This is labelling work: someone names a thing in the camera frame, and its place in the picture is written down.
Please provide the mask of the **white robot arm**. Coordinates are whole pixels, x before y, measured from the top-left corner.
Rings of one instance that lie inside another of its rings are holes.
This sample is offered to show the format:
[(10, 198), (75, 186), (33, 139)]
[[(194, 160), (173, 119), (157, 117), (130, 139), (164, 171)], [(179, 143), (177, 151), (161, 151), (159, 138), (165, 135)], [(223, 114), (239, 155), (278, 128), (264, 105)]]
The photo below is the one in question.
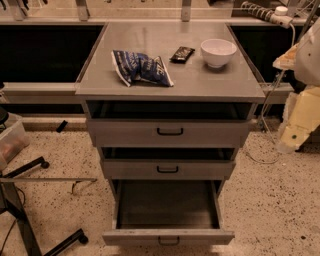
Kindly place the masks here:
[(289, 94), (279, 128), (277, 150), (292, 153), (320, 125), (320, 18), (273, 66), (292, 70), (294, 78), (306, 85), (302, 92)]

